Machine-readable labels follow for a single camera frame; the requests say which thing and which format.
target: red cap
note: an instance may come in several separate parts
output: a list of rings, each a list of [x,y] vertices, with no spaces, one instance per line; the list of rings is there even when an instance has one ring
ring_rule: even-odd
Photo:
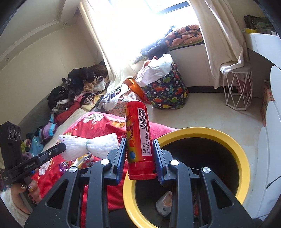
[[[156,178],[155,163],[153,161],[138,161],[128,163],[130,180],[149,180]]]

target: red floral blanket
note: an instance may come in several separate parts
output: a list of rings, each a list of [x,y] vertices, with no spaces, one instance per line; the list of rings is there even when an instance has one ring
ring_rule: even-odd
[[[167,134],[176,129],[166,127],[164,125],[149,123],[152,139],[159,138],[160,136]],[[75,122],[66,132],[65,135],[75,135],[83,138],[94,138],[111,133],[116,133],[119,143],[121,138],[125,136],[125,118],[114,115],[109,115],[99,112],[89,112]],[[32,177],[37,181],[40,188],[41,196],[44,197],[47,192],[52,188],[54,183],[63,175],[60,170],[59,164],[64,159],[58,155],[52,158],[49,162],[46,162],[40,167],[39,171]],[[123,183],[125,175],[128,171],[128,162],[125,161],[124,172],[122,181],[118,186],[108,186],[108,209],[116,210],[124,208],[123,202]],[[82,227],[85,221],[86,202],[87,202],[88,186],[85,187],[83,205],[82,205]]]

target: hand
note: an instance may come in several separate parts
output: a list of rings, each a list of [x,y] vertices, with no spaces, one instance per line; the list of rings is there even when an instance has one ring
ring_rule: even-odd
[[[32,180],[28,186],[22,184],[13,184],[11,187],[11,195],[12,200],[17,208],[26,214],[30,214],[30,211],[27,209],[23,203],[23,200],[21,199],[21,196],[19,195],[20,193],[25,192],[26,188],[29,191],[28,197],[33,200],[34,203],[38,204],[42,198],[40,196],[40,189],[38,188],[37,182],[35,180]]]

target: white wire stool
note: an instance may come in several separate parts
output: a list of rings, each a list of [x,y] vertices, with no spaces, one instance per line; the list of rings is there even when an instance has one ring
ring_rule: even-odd
[[[229,83],[229,76],[232,76],[230,73],[234,75],[231,84]],[[242,77],[239,77],[237,74],[245,75],[243,77],[244,81],[242,81]],[[253,76],[250,64],[245,63],[243,67],[230,71],[227,76],[223,75],[223,85],[225,103],[227,106],[233,108],[234,110],[246,110],[251,105],[253,94]],[[238,93],[233,93],[233,88],[235,86],[238,89]]]

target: trash bin rim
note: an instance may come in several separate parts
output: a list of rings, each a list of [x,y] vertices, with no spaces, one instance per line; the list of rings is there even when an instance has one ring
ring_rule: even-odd
[[[229,135],[219,130],[206,127],[189,127],[172,131],[159,137],[158,142],[160,147],[164,147],[169,143],[185,138],[211,139],[220,143],[231,152],[239,171],[239,185],[236,198],[242,204],[246,198],[250,185],[250,166],[242,147]],[[130,219],[139,228],[158,228],[150,223],[139,210],[135,197],[135,185],[136,181],[130,180],[127,173],[123,185],[123,200]]]

